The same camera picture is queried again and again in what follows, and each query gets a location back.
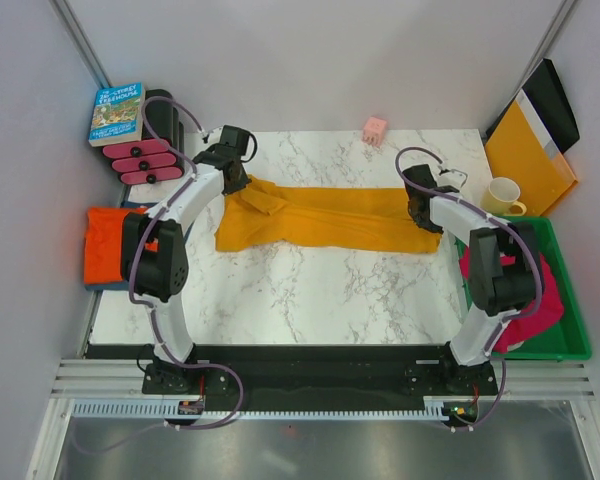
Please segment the mustard yellow t shirt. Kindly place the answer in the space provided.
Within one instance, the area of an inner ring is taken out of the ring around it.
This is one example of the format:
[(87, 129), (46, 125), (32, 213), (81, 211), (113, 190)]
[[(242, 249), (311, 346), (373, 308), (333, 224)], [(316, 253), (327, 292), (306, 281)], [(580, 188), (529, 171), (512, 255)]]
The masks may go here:
[(399, 188), (282, 187), (250, 178), (225, 198), (215, 233), (219, 252), (279, 241), (301, 247), (433, 254), (441, 236), (416, 226)]

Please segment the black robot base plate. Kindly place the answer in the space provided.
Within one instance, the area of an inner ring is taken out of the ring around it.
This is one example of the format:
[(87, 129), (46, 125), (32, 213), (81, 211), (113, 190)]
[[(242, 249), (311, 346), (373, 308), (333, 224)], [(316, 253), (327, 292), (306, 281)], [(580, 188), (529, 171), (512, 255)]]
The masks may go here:
[(143, 393), (200, 395), (219, 410), (368, 411), (498, 391), (490, 363), (457, 367), (448, 346), (206, 345), (187, 365), (152, 358)]

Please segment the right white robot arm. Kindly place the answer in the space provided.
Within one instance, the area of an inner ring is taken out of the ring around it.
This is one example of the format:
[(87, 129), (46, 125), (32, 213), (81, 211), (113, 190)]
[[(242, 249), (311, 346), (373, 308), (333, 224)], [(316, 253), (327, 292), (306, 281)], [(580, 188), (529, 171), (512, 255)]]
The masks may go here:
[(445, 391), (461, 393), (474, 381), (472, 367), (489, 361), (508, 325), (526, 317), (524, 310), (542, 299), (544, 280), (535, 232), (492, 216), (453, 187), (438, 186), (427, 164), (399, 175), (416, 225), (432, 233), (449, 233), (469, 247), (472, 304), (448, 344), (453, 359), (437, 371)]

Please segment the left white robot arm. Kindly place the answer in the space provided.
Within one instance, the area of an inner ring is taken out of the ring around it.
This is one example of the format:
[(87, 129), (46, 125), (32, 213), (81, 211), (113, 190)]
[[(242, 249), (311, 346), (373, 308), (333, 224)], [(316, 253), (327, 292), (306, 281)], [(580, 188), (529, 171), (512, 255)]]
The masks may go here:
[(254, 157), (257, 148), (253, 133), (224, 126), (219, 140), (194, 157), (193, 169), (165, 199), (123, 220), (121, 275), (130, 302), (148, 312), (154, 354), (169, 364), (164, 379), (178, 393), (191, 392), (200, 378), (198, 367), (188, 362), (194, 341), (181, 295), (189, 275), (185, 234), (209, 203), (246, 188), (245, 156)]

